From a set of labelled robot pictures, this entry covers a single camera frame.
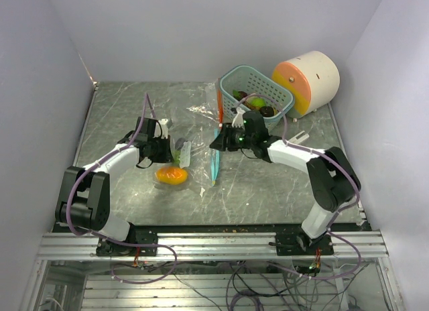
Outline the clear bag with red zipper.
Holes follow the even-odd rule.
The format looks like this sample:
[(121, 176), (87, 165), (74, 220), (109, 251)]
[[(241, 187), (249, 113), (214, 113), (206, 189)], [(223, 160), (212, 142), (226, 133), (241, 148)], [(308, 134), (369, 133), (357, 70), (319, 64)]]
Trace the clear bag with red zipper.
[(194, 101), (186, 109), (191, 113), (210, 119), (218, 125), (221, 124), (223, 122), (223, 108), (218, 82), (207, 83), (200, 91), (202, 100), (199, 103)]

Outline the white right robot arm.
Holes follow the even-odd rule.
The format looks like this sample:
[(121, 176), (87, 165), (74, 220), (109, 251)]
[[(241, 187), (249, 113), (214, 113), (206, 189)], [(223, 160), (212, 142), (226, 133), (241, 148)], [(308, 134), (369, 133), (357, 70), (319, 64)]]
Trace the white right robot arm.
[(257, 159), (282, 164), (308, 175), (315, 203), (301, 224), (295, 244), (311, 254), (342, 210), (359, 201), (360, 181), (339, 147), (313, 149), (271, 135), (258, 111), (238, 108), (232, 123), (224, 123), (210, 148), (217, 151), (250, 149)]

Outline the clear bag with teal zipper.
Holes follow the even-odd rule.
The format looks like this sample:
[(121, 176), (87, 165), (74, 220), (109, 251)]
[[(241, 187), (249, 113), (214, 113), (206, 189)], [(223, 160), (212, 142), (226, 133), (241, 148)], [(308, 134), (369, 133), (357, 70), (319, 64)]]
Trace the clear bag with teal zipper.
[(220, 168), (219, 152), (209, 147), (214, 141), (217, 132), (214, 128), (206, 130), (200, 128), (195, 132), (174, 135), (171, 142), (171, 150), (181, 149), (180, 163), (170, 162), (162, 164), (183, 168), (188, 173), (188, 179), (180, 185), (169, 185), (158, 182), (156, 172), (154, 173), (154, 186), (160, 190), (182, 191), (189, 189), (202, 196), (208, 189), (217, 185), (217, 177)]

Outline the orange fake fruit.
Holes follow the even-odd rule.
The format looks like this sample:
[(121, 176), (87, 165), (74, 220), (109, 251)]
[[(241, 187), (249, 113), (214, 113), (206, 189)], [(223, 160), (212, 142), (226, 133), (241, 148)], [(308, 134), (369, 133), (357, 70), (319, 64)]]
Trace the orange fake fruit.
[(188, 173), (185, 169), (176, 166), (166, 166), (156, 172), (158, 182), (169, 185), (180, 185), (188, 179)]

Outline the dark red fake fruit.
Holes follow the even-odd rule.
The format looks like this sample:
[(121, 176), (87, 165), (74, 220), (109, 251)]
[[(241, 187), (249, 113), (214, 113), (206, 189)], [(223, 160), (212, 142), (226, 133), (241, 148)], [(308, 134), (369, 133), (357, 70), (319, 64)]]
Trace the dark red fake fruit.
[(242, 91), (242, 90), (233, 90), (233, 97), (237, 101), (241, 101), (241, 100), (245, 99), (247, 96), (248, 96), (248, 94), (245, 91)]

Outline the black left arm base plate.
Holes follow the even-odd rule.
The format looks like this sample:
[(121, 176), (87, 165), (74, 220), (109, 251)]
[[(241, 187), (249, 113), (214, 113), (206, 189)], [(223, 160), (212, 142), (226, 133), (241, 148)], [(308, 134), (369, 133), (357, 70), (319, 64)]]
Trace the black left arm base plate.
[(124, 242), (100, 239), (96, 255), (98, 257), (127, 257), (139, 254), (142, 257), (154, 257), (157, 253), (158, 236), (155, 231), (141, 225), (131, 225)]

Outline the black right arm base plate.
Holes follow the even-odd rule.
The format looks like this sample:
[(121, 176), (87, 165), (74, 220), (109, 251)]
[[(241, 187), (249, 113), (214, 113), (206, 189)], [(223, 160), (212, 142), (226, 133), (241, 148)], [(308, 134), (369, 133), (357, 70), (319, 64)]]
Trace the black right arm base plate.
[(277, 233), (274, 241), (269, 242), (269, 245), (275, 247), (278, 256), (334, 254), (331, 236), (327, 234), (310, 239), (304, 232)]

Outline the green fake fruit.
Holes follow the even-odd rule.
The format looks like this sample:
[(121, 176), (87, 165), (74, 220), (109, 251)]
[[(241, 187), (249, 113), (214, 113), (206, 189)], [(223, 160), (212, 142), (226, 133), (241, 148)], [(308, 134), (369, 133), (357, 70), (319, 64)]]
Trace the green fake fruit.
[(265, 106), (265, 101), (263, 98), (259, 98), (257, 97), (256, 99), (254, 99), (250, 105), (255, 109), (255, 110), (260, 110), (260, 108)]
[(182, 153), (181, 149), (174, 149), (174, 150), (172, 150), (172, 160), (173, 160), (173, 162), (180, 163), (181, 153)]

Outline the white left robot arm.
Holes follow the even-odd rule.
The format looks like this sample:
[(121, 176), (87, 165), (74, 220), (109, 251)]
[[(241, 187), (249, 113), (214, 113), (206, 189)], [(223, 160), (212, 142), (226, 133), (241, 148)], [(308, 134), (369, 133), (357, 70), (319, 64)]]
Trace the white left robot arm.
[(56, 222), (76, 232), (92, 232), (113, 240), (121, 255), (132, 254), (137, 246), (131, 223), (111, 212), (111, 184), (130, 168), (172, 161), (169, 119), (139, 117), (129, 131), (102, 158), (83, 167), (70, 166), (63, 175), (55, 210)]

